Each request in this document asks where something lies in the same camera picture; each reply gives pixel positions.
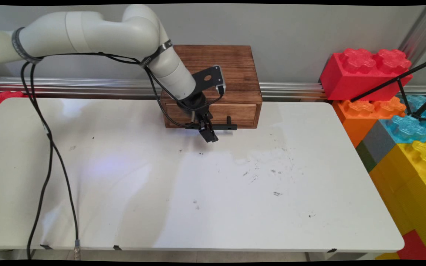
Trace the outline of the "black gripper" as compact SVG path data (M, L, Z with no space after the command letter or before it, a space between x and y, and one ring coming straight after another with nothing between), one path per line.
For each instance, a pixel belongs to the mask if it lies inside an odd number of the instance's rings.
M190 95L180 101L179 107L191 118L191 121L200 119L199 133L207 143L218 141L211 119L212 114L209 111L209 102L203 92Z

